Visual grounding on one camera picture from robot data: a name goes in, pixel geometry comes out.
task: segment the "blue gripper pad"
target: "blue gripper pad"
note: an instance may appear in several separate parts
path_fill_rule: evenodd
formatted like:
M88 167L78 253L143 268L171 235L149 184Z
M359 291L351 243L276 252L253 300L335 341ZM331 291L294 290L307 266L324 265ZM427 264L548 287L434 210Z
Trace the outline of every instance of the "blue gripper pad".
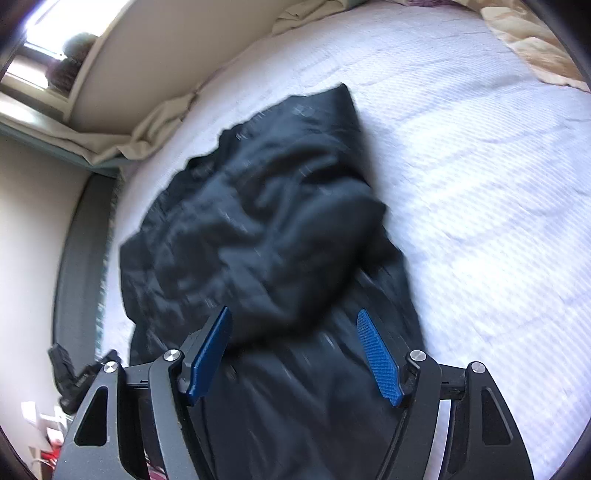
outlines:
M224 307L191 366L191 383L187 389L190 405L195 405L199 398L207 394L231 333L232 314L229 308Z
M380 393L393 407L397 407L403 397L398 367L366 310L361 310L357 315L357 333Z

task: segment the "folded black clothing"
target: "folded black clothing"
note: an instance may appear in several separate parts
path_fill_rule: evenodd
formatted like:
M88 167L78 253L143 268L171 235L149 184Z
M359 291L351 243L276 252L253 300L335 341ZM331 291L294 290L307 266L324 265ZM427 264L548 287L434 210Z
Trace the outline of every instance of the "folded black clothing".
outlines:
M201 408L219 480L374 478L398 422L356 331L371 308L423 338L345 85L292 96L189 161L121 246L131 363L227 305L232 339Z

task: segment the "beige cloth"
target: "beige cloth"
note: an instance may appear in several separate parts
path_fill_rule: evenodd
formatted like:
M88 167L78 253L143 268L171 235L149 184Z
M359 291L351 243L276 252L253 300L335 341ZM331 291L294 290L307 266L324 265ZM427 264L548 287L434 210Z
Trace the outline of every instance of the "beige cloth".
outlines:
M306 0L285 10L273 24L272 34L278 35L292 28L329 15L349 10L366 0Z
M558 38L520 0L455 0L479 12L498 39L542 82L589 91L581 72Z
M181 124L197 89L158 105L131 135L80 133L0 93L0 121L27 135L73 152L93 166L120 155L142 160L158 150Z

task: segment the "wall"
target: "wall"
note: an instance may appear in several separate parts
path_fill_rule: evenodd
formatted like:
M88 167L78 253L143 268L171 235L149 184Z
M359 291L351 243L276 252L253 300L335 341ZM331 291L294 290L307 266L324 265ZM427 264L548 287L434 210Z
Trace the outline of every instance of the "wall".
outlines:
M43 438L21 415L52 414L47 349L61 250L88 173L0 136L0 425L23 460Z
M101 42L73 102L69 125L80 132L130 133L156 105L188 93L270 33L279 14L299 2L134 1Z

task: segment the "white quilted mattress cover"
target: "white quilted mattress cover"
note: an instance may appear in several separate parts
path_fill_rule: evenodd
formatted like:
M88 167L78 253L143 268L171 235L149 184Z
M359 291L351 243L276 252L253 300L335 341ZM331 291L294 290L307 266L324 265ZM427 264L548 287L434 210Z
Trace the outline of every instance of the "white quilted mattress cover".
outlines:
M430 355L486 364L535 478L550 478L591 417L591 95L539 82L460 7L366 4L262 39L210 81L123 190L102 349L128 355L119 246L174 173L216 148L222 129L341 82ZM427 479L446 425L440 415Z

